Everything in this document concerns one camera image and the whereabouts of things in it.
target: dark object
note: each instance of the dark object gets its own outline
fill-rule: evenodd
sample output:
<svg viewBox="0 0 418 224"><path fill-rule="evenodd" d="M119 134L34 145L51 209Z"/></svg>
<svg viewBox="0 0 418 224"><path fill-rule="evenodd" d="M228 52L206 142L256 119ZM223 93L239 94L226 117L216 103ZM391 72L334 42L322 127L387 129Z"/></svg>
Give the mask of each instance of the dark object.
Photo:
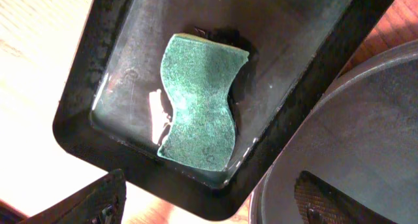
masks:
<svg viewBox="0 0 418 224"><path fill-rule="evenodd" d="M121 223L126 199L122 170L114 170L53 207L19 222L35 223Z"/></svg>
<svg viewBox="0 0 418 224"><path fill-rule="evenodd" d="M240 48L240 32L233 28L217 28L213 31L207 31L205 29L195 27L195 31L200 37L218 42L221 44L231 45Z"/></svg>
<svg viewBox="0 0 418 224"><path fill-rule="evenodd" d="M181 208L226 219L392 1L94 0L55 138L68 153L105 170L122 168L127 180ZM233 27L256 50L248 50L251 60L231 87L238 134L222 172L158 158L151 141L148 94L163 89L164 49L172 34L196 34L195 26ZM171 114L164 92L161 103Z"/></svg>
<svg viewBox="0 0 418 224"><path fill-rule="evenodd" d="M337 79L253 192L251 223L415 223L417 66L415 41Z"/></svg>
<svg viewBox="0 0 418 224"><path fill-rule="evenodd" d="M15 224L27 218L25 215L0 200L0 223Z"/></svg>

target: black plastic container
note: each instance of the black plastic container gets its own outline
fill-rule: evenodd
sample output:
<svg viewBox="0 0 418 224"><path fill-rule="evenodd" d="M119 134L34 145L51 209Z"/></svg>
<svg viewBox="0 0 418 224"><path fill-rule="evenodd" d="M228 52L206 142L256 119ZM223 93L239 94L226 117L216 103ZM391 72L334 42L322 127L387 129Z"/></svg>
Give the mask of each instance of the black plastic container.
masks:
<svg viewBox="0 0 418 224"><path fill-rule="evenodd" d="M94 0L54 120L66 150L198 216L232 216L393 0ZM174 33L235 29L249 62L231 90L222 172L159 158L149 96Z"/></svg>

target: scouring pad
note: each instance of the scouring pad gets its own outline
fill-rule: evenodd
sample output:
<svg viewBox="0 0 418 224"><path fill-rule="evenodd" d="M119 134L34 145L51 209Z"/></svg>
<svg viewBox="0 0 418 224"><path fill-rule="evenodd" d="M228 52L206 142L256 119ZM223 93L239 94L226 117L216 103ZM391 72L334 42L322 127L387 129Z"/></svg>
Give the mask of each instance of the scouring pad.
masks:
<svg viewBox="0 0 418 224"><path fill-rule="evenodd" d="M161 79L173 120L158 156L203 170L226 167L235 145L227 95L248 55L194 35L172 36L161 62Z"/></svg>

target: green sponge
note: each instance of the green sponge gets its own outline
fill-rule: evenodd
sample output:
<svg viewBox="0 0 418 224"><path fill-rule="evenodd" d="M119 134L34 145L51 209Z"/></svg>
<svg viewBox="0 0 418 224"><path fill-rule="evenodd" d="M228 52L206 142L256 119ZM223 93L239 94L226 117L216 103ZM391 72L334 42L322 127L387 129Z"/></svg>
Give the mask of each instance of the green sponge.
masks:
<svg viewBox="0 0 418 224"><path fill-rule="evenodd" d="M227 95L248 55L194 35L172 36L161 62L161 79L173 120L158 156L203 170L226 167L235 145Z"/></svg>

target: wooden surface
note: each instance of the wooden surface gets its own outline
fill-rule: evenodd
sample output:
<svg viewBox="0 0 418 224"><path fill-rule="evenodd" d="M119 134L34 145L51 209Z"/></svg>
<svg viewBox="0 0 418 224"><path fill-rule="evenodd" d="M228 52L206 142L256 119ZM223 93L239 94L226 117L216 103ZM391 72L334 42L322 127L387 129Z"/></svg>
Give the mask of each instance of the wooden surface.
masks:
<svg viewBox="0 0 418 224"><path fill-rule="evenodd" d="M0 0L0 201L32 216L105 171L66 154L52 120L91 0ZM396 0L346 70L418 39L418 0ZM249 200L222 223L247 223ZM209 223L131 184L124 223Z"/></svg>

